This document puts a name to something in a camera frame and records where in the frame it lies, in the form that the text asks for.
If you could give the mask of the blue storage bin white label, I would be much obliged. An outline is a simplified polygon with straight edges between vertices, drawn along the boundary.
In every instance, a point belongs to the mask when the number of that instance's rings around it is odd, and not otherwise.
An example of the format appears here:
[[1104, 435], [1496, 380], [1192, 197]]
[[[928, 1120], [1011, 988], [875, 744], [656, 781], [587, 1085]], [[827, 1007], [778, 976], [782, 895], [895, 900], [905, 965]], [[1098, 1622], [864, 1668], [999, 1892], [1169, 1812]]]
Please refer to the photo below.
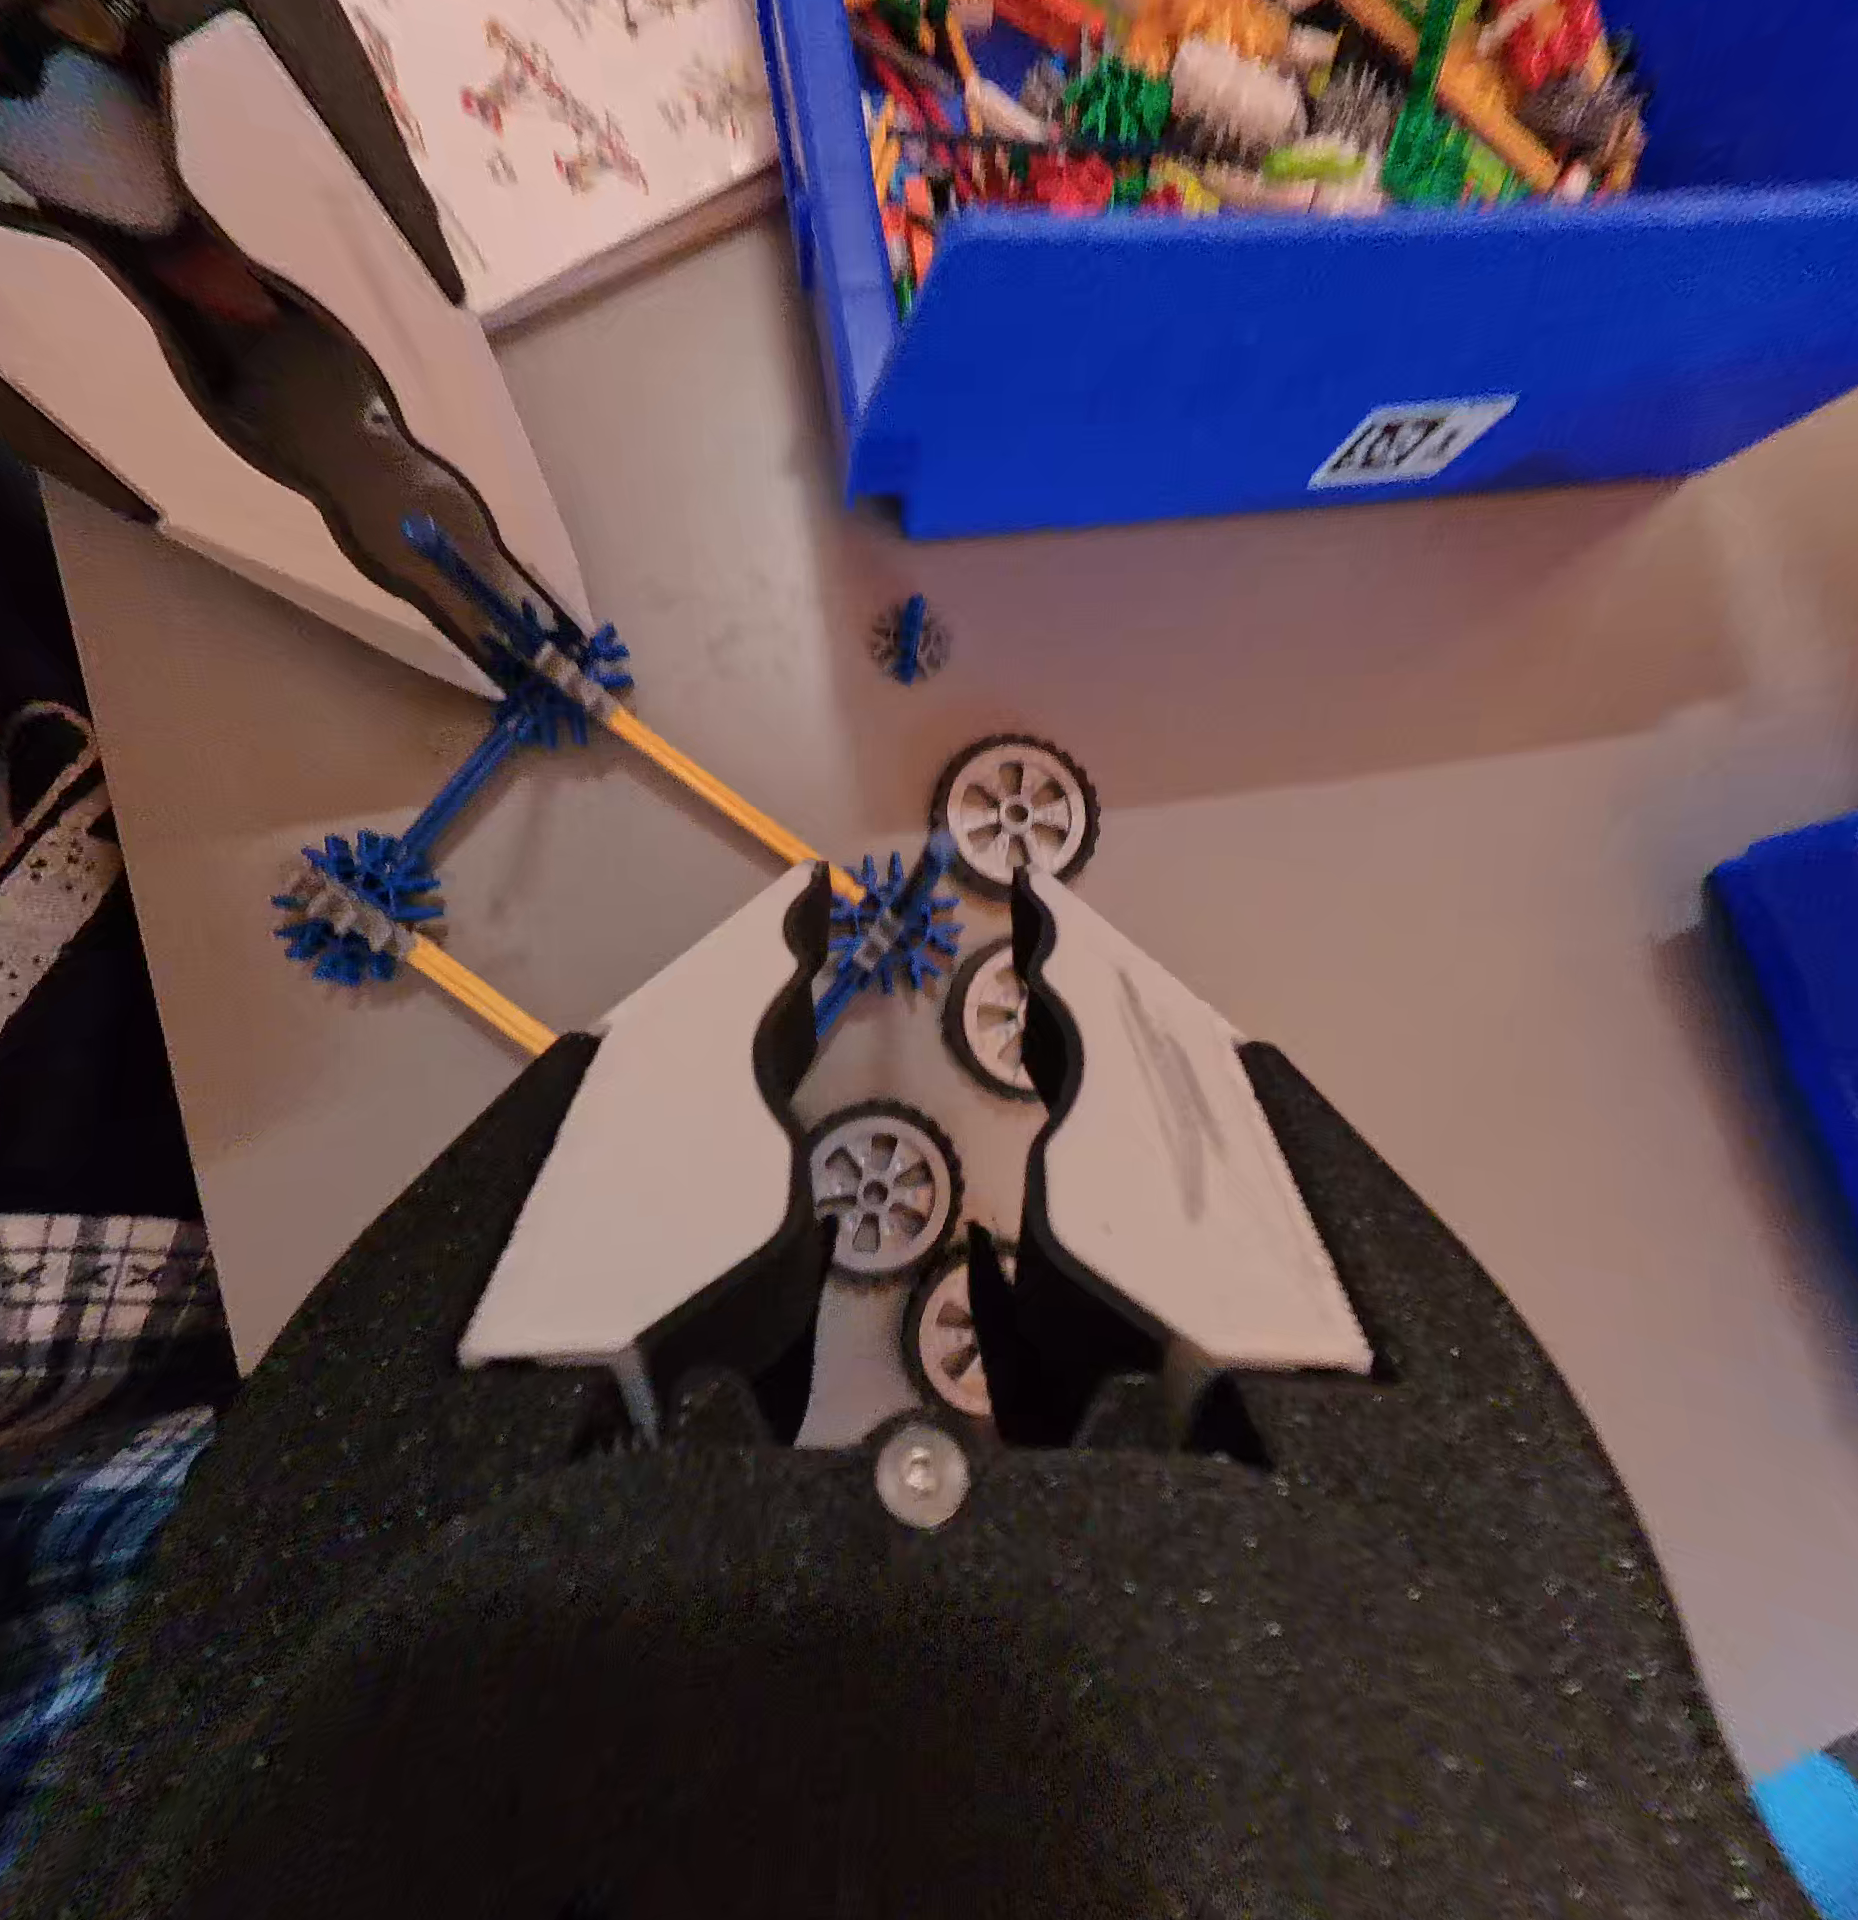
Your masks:
[[1858, 5], [1607, 5], [1637, 192], [963, 211], [900, 316], [844, 5], [761, 5], [844, 498], [1000, 536], [1661, 485], [1858, 388]]

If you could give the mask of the small blue grey toy connector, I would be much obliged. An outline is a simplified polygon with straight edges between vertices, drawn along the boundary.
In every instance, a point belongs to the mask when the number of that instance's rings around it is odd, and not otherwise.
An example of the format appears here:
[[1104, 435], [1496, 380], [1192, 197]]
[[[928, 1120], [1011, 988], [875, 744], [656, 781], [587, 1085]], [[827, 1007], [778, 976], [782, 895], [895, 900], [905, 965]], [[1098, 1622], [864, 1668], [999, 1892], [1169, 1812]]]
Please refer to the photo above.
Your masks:
[[953, 640], [924, 592], [910, 592], [873, 619], [870, 657], [902, 686], [933, 679], [953, 653]]

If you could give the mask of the person in black shirt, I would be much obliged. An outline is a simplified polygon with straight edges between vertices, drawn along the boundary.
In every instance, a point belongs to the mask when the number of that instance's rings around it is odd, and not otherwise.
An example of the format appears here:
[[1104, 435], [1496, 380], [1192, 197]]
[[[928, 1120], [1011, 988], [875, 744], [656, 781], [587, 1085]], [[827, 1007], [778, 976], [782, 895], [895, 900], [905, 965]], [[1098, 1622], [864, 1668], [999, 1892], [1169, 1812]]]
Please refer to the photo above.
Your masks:
[[202, 1224], [0, 1213], [0, 1882], [237, 1378]]

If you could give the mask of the light blue object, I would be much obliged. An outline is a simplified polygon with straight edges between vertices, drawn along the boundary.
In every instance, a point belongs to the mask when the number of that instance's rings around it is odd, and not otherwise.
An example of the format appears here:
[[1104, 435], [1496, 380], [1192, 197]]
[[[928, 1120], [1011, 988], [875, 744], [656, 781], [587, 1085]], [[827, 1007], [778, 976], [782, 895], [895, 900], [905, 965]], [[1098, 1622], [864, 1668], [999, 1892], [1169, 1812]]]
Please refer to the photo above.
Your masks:
[[1755, 1809], [1817, 1917], [1858, 1917], [1858, 1777], [1805, 1754], [1754, 1782]]

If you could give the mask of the grey toy wheel black tyre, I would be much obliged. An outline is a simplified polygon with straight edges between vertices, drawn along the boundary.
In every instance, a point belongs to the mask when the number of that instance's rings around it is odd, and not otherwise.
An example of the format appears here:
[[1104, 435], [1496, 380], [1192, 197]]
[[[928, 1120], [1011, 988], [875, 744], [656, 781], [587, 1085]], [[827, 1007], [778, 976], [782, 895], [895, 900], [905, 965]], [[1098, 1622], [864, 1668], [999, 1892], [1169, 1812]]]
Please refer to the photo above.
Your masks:
[[1017, 971], [1011, 936], [999, 933], [961, 958], [942, 997], [942, 1040], [983, 1093], [1036, 1104], [1038, 1089], [1023, 1060], [1023, 1026], [1029, 982]]
[[989, 733], [942, 769], [924, 811], [956, 845], [956, 880], [1006, 903], [1020, 874], [1075, 880], [1098, 850], [1098, 789], [1054, 739]]
[[807, 1140], [816, 1218], [834, 1224], [834, 1277], [919, 1281], [963, 1224], [963, 1160], [946, 1127], [902, 1101], [822, 1114]]
[[928, 1414], [970, 1433], [995, 1429], [983, 1345], [970, 1317], [967, 1235], [953, 1235], [910, 1285], [900, 1358]]

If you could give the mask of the pile of colourful toy pieces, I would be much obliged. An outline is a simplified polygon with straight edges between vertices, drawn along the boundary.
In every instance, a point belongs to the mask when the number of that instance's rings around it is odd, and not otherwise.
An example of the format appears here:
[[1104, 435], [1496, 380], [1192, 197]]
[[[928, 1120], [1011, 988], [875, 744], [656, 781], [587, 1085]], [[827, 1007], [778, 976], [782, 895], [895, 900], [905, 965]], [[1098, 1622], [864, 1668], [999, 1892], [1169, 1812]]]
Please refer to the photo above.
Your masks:
[[845, 5], [895, 312], [963, 211], [1624, 197], [1637, 44], [1603, 5]]

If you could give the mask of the blue yellow toy rod frame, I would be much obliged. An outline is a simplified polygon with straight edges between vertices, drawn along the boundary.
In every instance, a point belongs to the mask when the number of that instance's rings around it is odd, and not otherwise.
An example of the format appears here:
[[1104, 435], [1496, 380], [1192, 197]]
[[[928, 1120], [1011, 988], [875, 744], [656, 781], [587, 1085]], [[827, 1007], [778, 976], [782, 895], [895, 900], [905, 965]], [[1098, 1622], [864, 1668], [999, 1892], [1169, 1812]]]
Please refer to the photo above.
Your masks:
[[518, 757], [608, 733], [786, 866], [822, 866], [830, 919], [816, 1034], [827, 1034], [870, 988], [924, 988], [953, 971], [961, 903], [953, 895], [956, 839], [946, 828], [928, 830], [910, 866], [900, 854], [883, 870], [873, 854], [856, 870], [822, 860], [795, 828], [744, 800], [631, 710], [631, 653], [617, 626], [587, 636], [572, 614], [542, 608], [529, 590], [511, 592], [484, 578], [430, 515], [408, 515], [399, 531], [479, 612], [484, 662], [504, 670], [504, 694], [476, 749], [406, 830], [334, 830], [301, 850], [296, 884], [274, 900], [277, 942], [291, 965], [350, 988], [413, 971], [529, 1059], [543, 1053], [557, 1030], [443, 944], [436, 850]]

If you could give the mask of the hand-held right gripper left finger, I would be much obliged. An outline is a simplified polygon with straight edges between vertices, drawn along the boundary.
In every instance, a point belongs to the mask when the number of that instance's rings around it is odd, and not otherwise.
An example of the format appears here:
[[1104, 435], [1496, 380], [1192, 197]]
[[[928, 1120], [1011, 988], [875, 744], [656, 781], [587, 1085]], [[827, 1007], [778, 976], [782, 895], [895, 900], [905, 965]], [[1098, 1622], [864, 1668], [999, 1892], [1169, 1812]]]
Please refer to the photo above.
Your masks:
[[786, 870], [589, 1026], [581, 1085], [460, 1329], [469, 1370], [656, 1374], [654, 1345], [749, 1261], [816, 1261], [797, 1089], [827, 933], [827, 870]]

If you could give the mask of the toy instruction booklet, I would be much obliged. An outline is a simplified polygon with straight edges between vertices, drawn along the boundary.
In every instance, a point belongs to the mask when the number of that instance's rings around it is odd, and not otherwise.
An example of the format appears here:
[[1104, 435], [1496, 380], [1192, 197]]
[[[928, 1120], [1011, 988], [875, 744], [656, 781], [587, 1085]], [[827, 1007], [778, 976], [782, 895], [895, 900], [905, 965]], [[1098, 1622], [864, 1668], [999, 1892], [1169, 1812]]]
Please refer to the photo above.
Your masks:
[[782, 190], [754, 5], [345, 5], [488, 333]]

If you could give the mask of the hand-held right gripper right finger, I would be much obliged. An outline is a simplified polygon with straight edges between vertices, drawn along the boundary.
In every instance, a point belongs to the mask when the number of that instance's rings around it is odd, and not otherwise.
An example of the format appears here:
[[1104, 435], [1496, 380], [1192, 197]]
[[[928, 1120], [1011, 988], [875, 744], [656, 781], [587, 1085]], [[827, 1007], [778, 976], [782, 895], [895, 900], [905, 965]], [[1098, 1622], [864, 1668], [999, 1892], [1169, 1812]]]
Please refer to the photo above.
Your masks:
[[1376, 1345], [1213, 1001], [1067, 880], [1011, 884], [1020, 1060], [1044, 1101], [1017, 1300], [1038, 1340], [1210, 1370], [1371, 1374]]

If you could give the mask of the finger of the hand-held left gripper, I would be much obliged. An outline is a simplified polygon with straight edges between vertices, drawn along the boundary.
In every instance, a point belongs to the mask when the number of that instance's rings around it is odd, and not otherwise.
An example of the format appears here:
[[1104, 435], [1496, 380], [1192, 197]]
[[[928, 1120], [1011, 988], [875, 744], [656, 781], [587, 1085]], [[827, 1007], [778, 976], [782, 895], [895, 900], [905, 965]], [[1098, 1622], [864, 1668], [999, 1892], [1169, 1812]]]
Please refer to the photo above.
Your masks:
[[0, 225], [0, 376], [128, 485], [168, 540], [443, 684], [498, 694], [426, 612], [345, 556], [306, 493], [213, 432], [153, 316], [78, 246]]
[[284, 302], [213, 409], [289, 521], [168, 536], [388, 657], [587, 657], [577, 551], [484, 323], [306, 97], [222, 7], [168, 49], [182, 186]]

